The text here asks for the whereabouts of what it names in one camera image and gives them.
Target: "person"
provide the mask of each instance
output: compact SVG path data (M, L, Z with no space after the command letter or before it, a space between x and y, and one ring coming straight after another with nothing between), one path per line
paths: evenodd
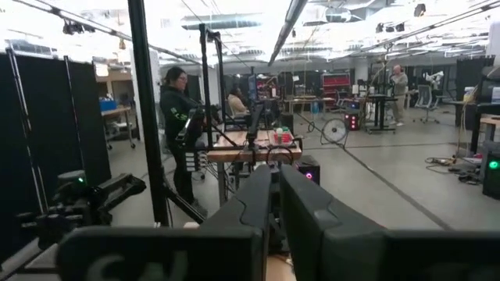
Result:
M229 95L227 95L227 103L229 103L229 107L231 107L233 116L241 116L248 113L248 109L241 101L242 98L243 95L241 94L240 88L234 87L231 91L229 91Z
M392 124L403 126L403 110L405 107L406 85L408 85L408 77L402 72L401 66L394 66L391 80L394 83L394 96L398 100L392 103L392 112L394 121Z
M174 66L166 73L164 84L160 94L160 108L165 116L166 145L176 162L173 173L173 185L177 193L194 209L202 215L207 215L193 194L191 173L186 171L184 153L186 149L194 148L196 140L202 135L202 125L194 126L189 132L189 137L182 148L176 142L178 133L184 128L188 119L189 111L196 108L198 104L184 94L188 75L180 67Z

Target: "bottle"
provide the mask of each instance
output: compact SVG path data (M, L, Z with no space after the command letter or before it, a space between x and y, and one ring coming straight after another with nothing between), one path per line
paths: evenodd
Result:
M278 144L281 144L281 138L283 136L283 129L277 128L276 129L276 134L278 135Z

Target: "blue bin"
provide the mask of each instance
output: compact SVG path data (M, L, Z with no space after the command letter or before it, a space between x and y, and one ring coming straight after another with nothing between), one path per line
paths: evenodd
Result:
M101 112L114 110L118 107L116 101L99 101Z

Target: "woman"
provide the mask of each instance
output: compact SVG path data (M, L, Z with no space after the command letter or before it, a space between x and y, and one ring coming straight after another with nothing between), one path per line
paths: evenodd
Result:
M233 112L233 116L241 116L248 113L247 108L243 105L241 101L243 95L239 88L233 88L229 91L229 95L227 96L227 103L229 107L231 107L231 111Z
M190 132L185 147L181 148L175 141L178 133L184 128L188 120L189 111L192 108L196 108L198 104L184 95L184 90L188 82L188 75L180 67L174 66L169 69L163 82L165 87L162 89L159 104L165 116L166 144L176 162L176 168L173 174L173 185L177 193L188 204L198 210L202 215L206 216L207 211L198 203L198 200L196 200L193 195L191 173L186 171L184 162L184 153L186 149L194 148L196 140L202 134L201 127L196 127Z

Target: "man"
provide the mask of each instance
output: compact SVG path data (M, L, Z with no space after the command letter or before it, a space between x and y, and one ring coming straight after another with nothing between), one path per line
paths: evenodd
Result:
M394 114L394 121L392 124L396 126L403 126L403 110L405 107L405 94L406 86L408 85L408 77L402 72L401 66L394 66L393 75L391 77L394 83L394 96L398 100L392 104L392 112Z

